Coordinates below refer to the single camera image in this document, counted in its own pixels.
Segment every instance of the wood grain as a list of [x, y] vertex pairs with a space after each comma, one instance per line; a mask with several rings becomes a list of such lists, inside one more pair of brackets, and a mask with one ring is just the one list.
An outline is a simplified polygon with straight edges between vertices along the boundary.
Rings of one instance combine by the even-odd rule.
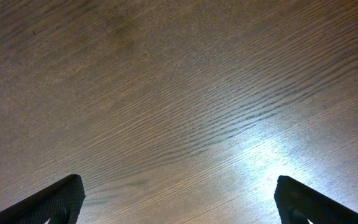
[[358, 211], [358, 1], [0, 1], [0, 211], [68, 174], [78, 223]]

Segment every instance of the wooden surface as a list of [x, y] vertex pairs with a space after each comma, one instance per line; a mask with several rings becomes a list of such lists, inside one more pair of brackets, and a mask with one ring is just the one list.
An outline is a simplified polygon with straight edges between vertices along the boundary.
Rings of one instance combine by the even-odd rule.
[[358, 211], [358, 1], [0, 0], [0, 211], [68, 174], [78, 223]]

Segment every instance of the dark wood surface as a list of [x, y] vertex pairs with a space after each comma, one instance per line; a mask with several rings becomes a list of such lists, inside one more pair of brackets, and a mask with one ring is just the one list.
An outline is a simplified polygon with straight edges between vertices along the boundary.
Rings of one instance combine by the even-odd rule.
[[0, 211], [68, 174], [78, 223], [358, 211], [358, 1], [0, 0]]

